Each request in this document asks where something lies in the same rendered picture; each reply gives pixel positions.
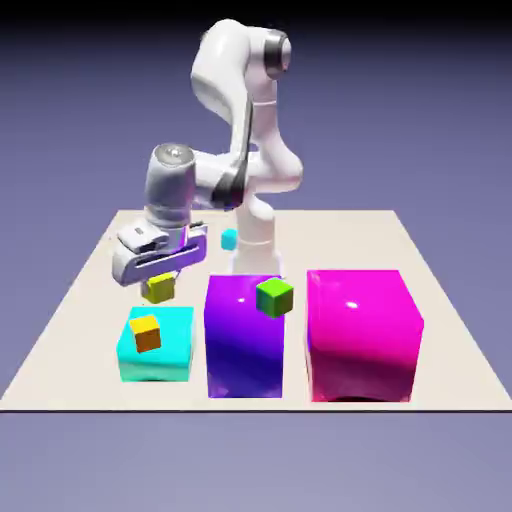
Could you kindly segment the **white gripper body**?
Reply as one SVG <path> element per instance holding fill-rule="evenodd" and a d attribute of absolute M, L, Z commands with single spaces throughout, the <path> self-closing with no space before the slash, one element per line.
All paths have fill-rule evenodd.
<path fill-rule="evenodd" d="M 168 229 L 152 223 L 127 225 L 117 233 L 112 276 L 125 287 L 200 263 L 206 257 L 207 232 L 205 223 Z"/>

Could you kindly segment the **small yellow cube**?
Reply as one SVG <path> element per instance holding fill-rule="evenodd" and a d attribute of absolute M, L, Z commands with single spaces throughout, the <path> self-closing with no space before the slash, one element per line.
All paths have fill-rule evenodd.
<path fill-rule="evenodd" d="M 172 273 L 164 273 L 149 278 L 145 283 L 144 297 L 153 304 L 174 298 L 175 277 Z"/>

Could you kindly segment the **small orange cube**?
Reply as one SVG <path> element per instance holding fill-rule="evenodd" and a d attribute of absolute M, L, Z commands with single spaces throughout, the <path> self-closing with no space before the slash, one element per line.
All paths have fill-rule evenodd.
<path fill-rule="evenodd" d="M 129 326 L 138 353 L 161 347 L 160 326 L 154 315 L 130 319 Z"/>

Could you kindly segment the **small green cube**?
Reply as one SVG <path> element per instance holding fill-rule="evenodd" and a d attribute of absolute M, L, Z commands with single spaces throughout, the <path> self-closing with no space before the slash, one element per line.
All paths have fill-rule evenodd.
<path fill-rule="evenodd" d="M 256 286 L 256 308 L 271 318 L 293 309 L 294 287 L 281 278 L 272 277 Z"/>

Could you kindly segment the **large cyan box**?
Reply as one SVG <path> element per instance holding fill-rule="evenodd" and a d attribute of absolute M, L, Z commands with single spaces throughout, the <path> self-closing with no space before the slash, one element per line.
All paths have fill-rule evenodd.
<path fill-rule="evenodd" d="M 132 320 L 155 317 L 161 346 L 137 352 Z M 187 382 L 195 343 L 195 314 L 192 307 L 133 307 L 117 342 L 116 353 L 122 382 Z"/>

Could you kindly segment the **large purple box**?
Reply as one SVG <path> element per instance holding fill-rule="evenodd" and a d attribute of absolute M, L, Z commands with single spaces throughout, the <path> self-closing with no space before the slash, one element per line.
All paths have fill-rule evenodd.
<path fill-rule="evenodd" d="M 204 307 L 208 396 L 280 398 L 285 322 L 256 307 L 267 275 L 212 275 Z"/>

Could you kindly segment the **large magenta box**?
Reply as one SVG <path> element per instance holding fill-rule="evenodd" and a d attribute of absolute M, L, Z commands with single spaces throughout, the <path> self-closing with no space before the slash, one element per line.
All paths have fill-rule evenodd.
<path fill-rule="evenodd" d="M 314 402 L 407 402 L 424 320 L 397 270 L 307 272 L 307 364 Z"/>

